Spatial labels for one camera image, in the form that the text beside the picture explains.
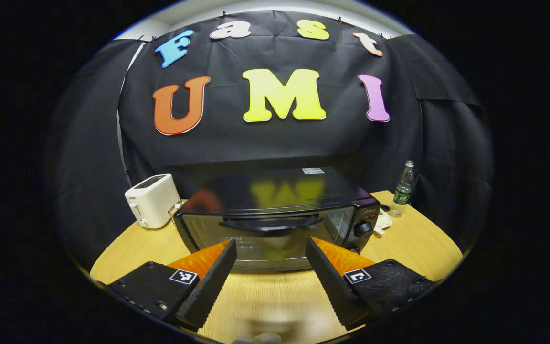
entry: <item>label sticker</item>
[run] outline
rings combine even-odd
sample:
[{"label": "label sticker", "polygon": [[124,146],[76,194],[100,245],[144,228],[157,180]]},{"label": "label sticker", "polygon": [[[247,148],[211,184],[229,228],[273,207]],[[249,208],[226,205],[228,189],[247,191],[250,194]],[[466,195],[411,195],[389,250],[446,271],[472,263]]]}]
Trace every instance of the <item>label sticker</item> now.
[{"label": "label sticker", "polygon": [[305,172],[305,174],[324,174],[323,170],[319,167],[303,168],[303,172]]},{"label": "label sticker", "polygon": [[169,279],[171,281],[176,281],[183,284],[192,284],[192,281],[197,277],[197,274],[194,272],[184,271],[178,269],[173,276],[171,276]]},{"label": "label sticker", "polygon": [[366,281],[366,280],[370,279],[370,275],[366,271],[364,271],[364,269],[358,269],[358,270],[354,270],[354,271],[350,271],[350,272],[345,272],[345,274],[343,274],[343,275],[345,276],[345,278],[351,284],[358,283],[358,282],[361,282],[361,281]]}]

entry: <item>oven control knob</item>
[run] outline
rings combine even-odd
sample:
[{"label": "oven control knob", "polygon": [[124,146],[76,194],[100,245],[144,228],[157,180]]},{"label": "oven control knob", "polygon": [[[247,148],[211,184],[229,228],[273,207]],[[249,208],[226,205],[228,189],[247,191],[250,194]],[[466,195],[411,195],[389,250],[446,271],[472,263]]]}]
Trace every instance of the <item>oven control knob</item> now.
[{"label": "oven control knob", "polygon": [[353,233],[356,235],[356,237],[366,239],[370,237],[371,234],[373,234],[373,224],[371,224],[371,222],[360,221],[354,227]]}]

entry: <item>letter m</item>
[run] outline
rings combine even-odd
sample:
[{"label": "letter m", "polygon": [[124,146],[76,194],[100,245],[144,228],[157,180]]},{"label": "letter m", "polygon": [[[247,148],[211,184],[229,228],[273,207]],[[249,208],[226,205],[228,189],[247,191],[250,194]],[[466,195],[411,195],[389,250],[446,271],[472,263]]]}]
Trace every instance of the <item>letter m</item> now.
[{"label": "letter m", "polygon": [[317,78],[319,73],[310,69],[295,70],[284,86],[268,69],[251,69],[242,74],[249,80],[249,111],[243,115],[246,122],[263,122],[271,119],[265,98],[279,116],[284,119],[296,98],[296,119],[325,119],[326,112],[319,106]]}]

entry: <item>plastic water bottle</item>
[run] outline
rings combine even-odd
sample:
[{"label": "plastic water bottle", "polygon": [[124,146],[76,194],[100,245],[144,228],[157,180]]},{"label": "plastic water bottle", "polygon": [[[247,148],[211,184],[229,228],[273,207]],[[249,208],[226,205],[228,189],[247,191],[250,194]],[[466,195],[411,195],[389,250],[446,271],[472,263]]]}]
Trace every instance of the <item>plastic water bottle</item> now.
[{"label": "plastic water bottle", "polygon": [[400,217],[406,208],[406,204],[411,197],[411,185],[413,184],[413,161],[408,160],[404,164],[404,170],[398,185],[396,185],[396,192],[393,194],[393,201],[391,201],[391,207],[389,215],[391,217]]}]

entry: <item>foam letter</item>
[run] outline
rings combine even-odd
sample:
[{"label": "foam letter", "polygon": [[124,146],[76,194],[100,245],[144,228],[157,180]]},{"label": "foam letter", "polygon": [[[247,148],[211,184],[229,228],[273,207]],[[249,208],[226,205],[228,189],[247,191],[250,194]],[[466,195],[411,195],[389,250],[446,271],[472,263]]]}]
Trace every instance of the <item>foam letter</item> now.
[{"label": "foam letter", "polygon": [[389,122],[389,114],[381,95],[381,80],[365,74],[360,74],[358,79],[364,83],[366,96],[369,98],[369,111],[366,116],[375,122]]},{"label": "foam letter", "polygon": [[264,98],[284,119],[296,98],[296,109],[292,116],[296,119],[325,119],[326,112],[319,106],[316,80],[319,73],[310,69],[297,69],[292,72],[284,86],[277,76],[268,69],[251,69],[242,74],[249,80],[249,111],[243,115],[246,122],[263,122],[271,119]]},{"label": "foam letter", "polygon": [[171,113],[173,95],[177,91],[177,85],[169,85],[157,89],[152,98],[154,105],[154,126],[164,135],[177,135],[192,130],[203,117],[203,94],[205,85],[209,83],[209,76],[186,81],[185,87],[190,90],[188,113],[184,118],[175,119]]},{"label": "foam letter", "polygon": [[366,33],[354,32],[353,35],[360,39],[360,42],[362,42],[364,48],[366,48],[366,50],[368,50],[371,54],[379,57],[383,56],[383,52],[375,48],[377,42],[375,42],[374,39],[370,38]]},{"label": "foam letter", "polygon": [[218,25],[218,29],[210,33],[209,37],[213,39],[222,39],[226,37],[241,38],[249,36],[249,22],[246,21],[230,21]]},{"label": "foam letter", "polygon": [[155,50],[155,52],[160,52],[162,54],[162,68],[167,67],[171,63],[177,61],[180,57],[184,56],[188,50],[182,49],[181,46],[188,46],[190,44],[190,39],[186,36],[190,36],[194,33],[192,30],[186,30],[179,35],[168,40],[166,43],[162,44]]},{"label": "foam letter", "polygon": [[302,19],[296,22],[298,33],[307,38],[328,39],[330,33],[325,30],[325,25],[318,21]]}]

